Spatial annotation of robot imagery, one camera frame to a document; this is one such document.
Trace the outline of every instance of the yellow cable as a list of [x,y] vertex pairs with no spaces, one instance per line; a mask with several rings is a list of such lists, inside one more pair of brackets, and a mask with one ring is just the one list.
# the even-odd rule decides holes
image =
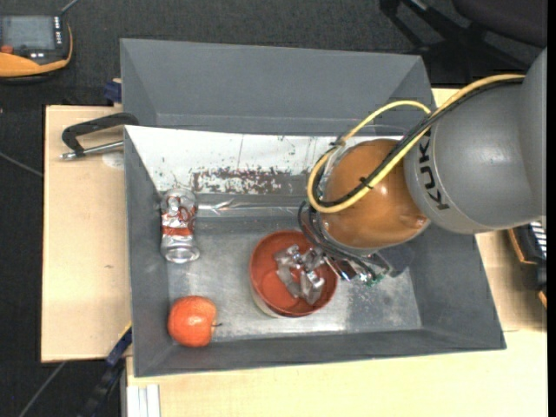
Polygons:
[[[374,111],[373,113],[371,113],[368,117],[366,117],[363,121],[361,121],[357,126],[355,126],[355,128],[351,129],[348,133],[346,133],[346,135],[344,135],[338,142],[342,143],[345,142],[347,139],[351,138],[353,135],[355,135],[360,129],[362,129],[365,125],[367,125],[369,122],[373,121],[374,119],[376,119],[376,117],[380,116],[382,113],[384,113],[385,111],[388,111],[389,109],[393,109],[396,107],[400,107],[400,106],[413,106],[413,107],[417,107],[422,109],[425,113],[430,114],[431,110],[428,108],[428,106],[426,106],[423,103],[419,103],[416,101],[397,101],[397,102],[392,102],[392,103],[388,103],[387,105],[377,109],[376,111]],[[343,209],[347,209],[348,207],[351,207],[352,205],[354,205],[357,201],[359,201],[364,195],[367,194],[367,192],[369,191],[368,188],[364,188],[362,189],[360,192],[358,192],[357,194],[355,194],[353,197],[349,198],[348,200],[346,200],[345,202],[342,202],[341,204],[338,204],[336,206],[332,206],[332,207],[324,207],[321,206],[313,197],[313,193],[312,193],[312,187],[314,184],[314,179],[316,178],[317,173],[319,172],[319,170],[322,168],[322,166],[326,163],[326,161],[328,160],[328,158],[339,148],[339,145],[335,145],[333,148],[331,148],[329,151],[327,151],[322,157],[321,159],[319,159],[319,161],[315,164],[315,166],[313,167],[313,170],[311,171],[309,178],[308,178],[308,182],[307,182],[307,196],[309,199],[309,202],[311,203],[311,205],[317,210],[320,211],[322,213],[336,213],[339,211],[342,211]]]
[[[466,87],[460,89],[456,94],[449,97],[436,111],[434,111],[434,113],[432,114],[431,117],[437,116],[441,111],[445,110],[446,108],[450,107],[454,103],[458,102],[460,99],[465,97],[470,92],[476,90],[477,88],[480,88],[482,86],[485,86],[485,85],[488,85],[488,84],[491,84],[491,83],[502,82],[502,81],[505,81],[505,80],[513,80],[513,79],[518,79],[518,78],[523,78],[523,77],[524,76],[521,75],[521,74],[503,74],[503,75],[499,75],[499,76],[490,76],[490,77],[486,77],[484,79],[480,79],[479,81],[471,83],[471,84],[467,85]],[[383,112],[387,111],[388,109],[392,109],[392,108],[400,106],[400,105],[412,105],[414,107],[421,108],[427,114],[430,114],[430,109],[428,109],[427,106],[423,105],[422,103],[418,103],[416,101],[399,101],[399,102],[395,102],[395,103],[389,103],[388,105],[385,105],[384,107],[382,107],[380,109],[377,109],[369,117],[367,117],[362,122],[360,122],[359,125],[357,125],[354,129],[349,131],[346,135],[344,135],[341,138],[341,141],[345,142],[347,139],[349,139],[350,137],[355,135],[367,123],[374,120],[377,116],[379,116]],[[313,187],[314,179],[316,178],[316,175],[317,175],[318,171],[326,163],[326,161],[329,159],[330,155],[332,155],[332,153],[337,150],[338,146],[334,146],[327,153],[325,153],[325,155],[323,157],[321,157],[321,159],[319,159],[319,161],[315,164],[313,170],[311,171],[311,173],[309,175],[308,184],[307,184],[307,195],[308,195],[308,200],[309,200],[311,206],[313,206],[313,208],[315,210],[317,210],[321,213],[337,213],[337,212],[340,212],[344,209],[347,209],[347,208],[351,207],[356,202],[358,202],[361,198],[363,198],[371,190],[372,187],[374,187],[377,183],[382,181],[382,179],[384,179],[386,177],[386,175],[388,173],[390,173],[390,171],[395,167],[395,165],[423,137],[423,135],[425,135],[425,133],[427,133],[427,131],[429,129],[430,129],[430,127],[428,127],[427,129],[424,129],[416,137],[414,137],[414,139],[412,139],[412,141],[410,143],[408,143],[403,149],[401,149],[398,152],[398,154],[396,154],[396,156],[394,158],[392,158],[392,160],[386,165],[386,167],[369,182],[369,184],[365,185],[365,187],[363,187],[355,195],[353,195],[351,198],[347,199],[346,201],[344,201],[344,202],[342,202],[338,205],[325,207],[325,206],[320,205],[319,202],[314,198],[312,187]]]

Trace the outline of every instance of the kuka logo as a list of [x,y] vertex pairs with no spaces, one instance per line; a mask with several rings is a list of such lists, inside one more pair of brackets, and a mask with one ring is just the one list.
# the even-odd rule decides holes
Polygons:
[[436,202],[436,208],[438,210],[446,210],[449,209],[450,206],[444,202],[442,202],[442,193],[439,189],[436,189],[436,181],[434,180],[434,173],[433,169],[431,169],[429,162],[430,156],[428,155],[428,148],[431,144],[431,130],[429,129],[427,133],[423,135],[423,137],[427,138],[427,143],[423,145],[422,142],[419,143],[419,165],[420,165],[420,173],[422,175],[428,175],[428,182],[425,183],[425,189],[427,189],[427,194],[431,197],[431,199]]

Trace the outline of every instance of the black floor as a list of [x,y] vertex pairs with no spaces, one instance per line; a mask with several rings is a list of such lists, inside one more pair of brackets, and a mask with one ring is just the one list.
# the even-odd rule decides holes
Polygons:
[[[1,0],[0,13],[51,12],[68,1]],[[434,5],[455,17],[449,1]],[[411,48],[380,13],[378,0],[82,0],[69,10],[68,22],[75,34],[76,54],[60,76],[32,86],[0,85],[0,152],[38,171],[43,168],[43,106],[106,104],[103,86],[119,75],[121,37],[326,50],[404,52]],[[437,40],[419,21],[414,24],[425,40]],[[498,37],[493,42],[528,63],[538,53]],[[463,83],[450,63],[434,63],[431,70],[434,85]],[[40,177],[0,157],[3,417],[19,415],[56,369],[40,363],[42,193]],[[102,371],[100,361],[67,363],[26,415],[76,415]],[[118,415],[117,397],[106,414]]]

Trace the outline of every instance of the electronic device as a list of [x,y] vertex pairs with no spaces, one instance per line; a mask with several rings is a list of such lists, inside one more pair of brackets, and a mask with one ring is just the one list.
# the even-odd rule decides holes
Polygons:
[[0,15],[0,79],[45,78],[71,60],[73,39],[62,15]]

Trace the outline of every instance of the wooden table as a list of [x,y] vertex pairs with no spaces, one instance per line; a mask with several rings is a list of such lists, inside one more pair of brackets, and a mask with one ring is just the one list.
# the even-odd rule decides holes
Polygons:
[[[436,91],[441,101],[449,92]],[[51,106],[45,120],[43,361],[103,358],[130,321],[123,171],[73,162],[63,128],[118,108]],[[111,131],[86,146],[117,140]],[[478,236],[508,348],[377,361],[137,379],[160,385],[162,416],[547,415],[546,312],[523,288],[505,234]]]

